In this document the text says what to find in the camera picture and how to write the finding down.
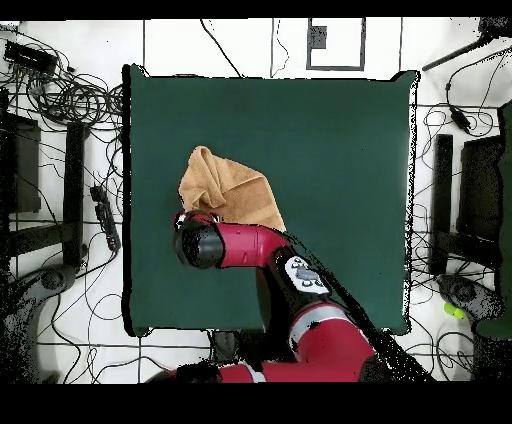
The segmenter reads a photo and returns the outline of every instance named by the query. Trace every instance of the power strip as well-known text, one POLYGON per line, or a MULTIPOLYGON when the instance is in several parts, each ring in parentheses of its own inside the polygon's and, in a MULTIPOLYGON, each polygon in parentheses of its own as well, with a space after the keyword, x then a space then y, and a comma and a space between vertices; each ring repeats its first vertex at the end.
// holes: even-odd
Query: power strip
POLYGON ((112 214, 112 208, 108 200, 107 192, 103 187, 94 186, 90 189, 93 202, 95 206, 96 218, 100 221, 100 225, 107 237, 108 248, 112 252, 118 252, 121 249, 121 239, 117 233, 116 223, 112 214))

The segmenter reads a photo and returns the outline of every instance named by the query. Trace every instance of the towel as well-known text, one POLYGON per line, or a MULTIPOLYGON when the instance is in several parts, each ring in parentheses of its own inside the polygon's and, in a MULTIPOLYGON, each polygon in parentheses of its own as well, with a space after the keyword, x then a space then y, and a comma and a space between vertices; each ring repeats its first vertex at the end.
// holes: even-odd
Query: towel
POLYGON ((258 224, 286 231, 265 176, 198 146, 190 155, 179 194, 185 211, 215 213, 224 222, 258 224))

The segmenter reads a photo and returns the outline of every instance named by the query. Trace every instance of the black border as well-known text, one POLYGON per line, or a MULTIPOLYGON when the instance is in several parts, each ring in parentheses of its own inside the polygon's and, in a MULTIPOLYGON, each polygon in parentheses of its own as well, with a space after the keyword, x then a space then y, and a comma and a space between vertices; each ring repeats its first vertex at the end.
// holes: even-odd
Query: black border
POLYGON ((132 240, 130 225, 132 221, 132 153, 130 145, 132 79, 130 65, 124 65, 122 70, 122 111, 121 111, 121 147, 123 152, 123 294, 121 296, 121 313, 124 329, 131 337, 137 337, 133 330, 130 314, 130 298, 132 294, 132 240))
POLYGON ((308 18, 307 34, 307 59, 306 70, 308 71, 364 71, 366 55, 366 18, 361 18, 361 50, 359 52, 359 66, 311 66, 311 28, 313 18, 308 18))

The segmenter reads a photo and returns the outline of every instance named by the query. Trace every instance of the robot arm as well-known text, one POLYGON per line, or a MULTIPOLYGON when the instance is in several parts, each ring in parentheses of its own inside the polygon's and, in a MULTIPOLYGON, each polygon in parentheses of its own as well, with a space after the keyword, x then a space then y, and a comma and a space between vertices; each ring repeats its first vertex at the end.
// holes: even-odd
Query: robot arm
POLYGON ((264 363, 257 369, 231 365, 218 373, 211 365, 195 364, 174 372, 173 381, 190 381, 191 369, 203 376, 197 381, 208 382, 359 381, 368 376, 374 350, 282 233, 258 225, 222 223, 202 212, 181 211, 173 225, 174 248, 184 265, 257 269, 268 286, 271 311, 266 330, 286 340, 297 361, 264 363))

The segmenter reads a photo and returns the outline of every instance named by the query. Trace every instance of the green table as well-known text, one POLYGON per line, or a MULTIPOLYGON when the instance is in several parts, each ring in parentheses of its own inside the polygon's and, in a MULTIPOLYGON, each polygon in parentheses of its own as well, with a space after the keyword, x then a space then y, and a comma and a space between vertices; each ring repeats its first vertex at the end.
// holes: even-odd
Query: green table
POLYGON ((130 67, 126 326, 262 326, 253 270, 190 269, 173 251, 177 187, 193 148, 204 145, 266 175, 288 231, 376 326, 407 332, 407 163, 417 78, 150 78, 130 67))

